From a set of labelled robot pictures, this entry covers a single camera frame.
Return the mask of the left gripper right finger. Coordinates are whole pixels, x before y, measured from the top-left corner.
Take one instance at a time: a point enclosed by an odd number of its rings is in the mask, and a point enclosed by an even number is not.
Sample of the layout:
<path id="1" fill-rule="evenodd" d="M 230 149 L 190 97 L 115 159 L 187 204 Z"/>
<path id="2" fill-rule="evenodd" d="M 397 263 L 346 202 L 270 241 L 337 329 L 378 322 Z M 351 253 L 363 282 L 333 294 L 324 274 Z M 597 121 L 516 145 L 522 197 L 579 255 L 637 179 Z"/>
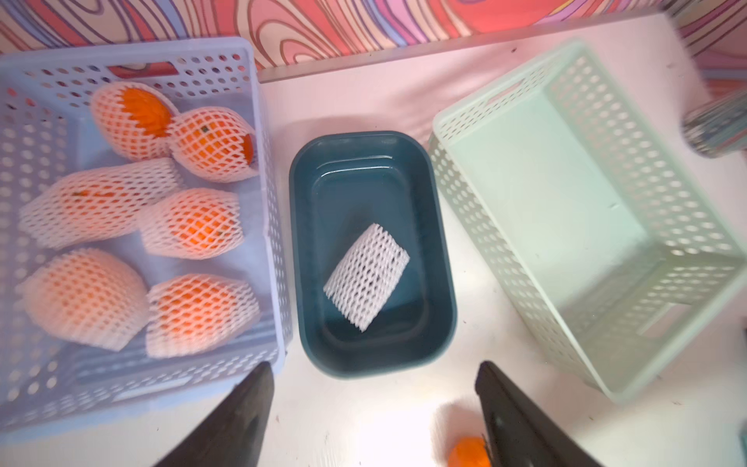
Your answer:
<path id="1" fill-rule="evenodd" d="M 493 466 L 600 466 L 494 363 L 480 364 L 475 391 Z"/>

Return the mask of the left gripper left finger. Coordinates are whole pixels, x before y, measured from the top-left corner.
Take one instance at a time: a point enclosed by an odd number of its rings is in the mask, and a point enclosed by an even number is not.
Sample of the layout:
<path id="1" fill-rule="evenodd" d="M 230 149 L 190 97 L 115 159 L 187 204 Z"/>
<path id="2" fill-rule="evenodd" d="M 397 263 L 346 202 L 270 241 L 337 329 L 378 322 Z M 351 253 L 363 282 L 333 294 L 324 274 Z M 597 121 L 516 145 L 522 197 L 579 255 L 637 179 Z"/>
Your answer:
<path id="1" fill-rule="evenodd" d="M 159 466 L 256 466 L 273 398 L 274 372 L 263 362 Z"/>

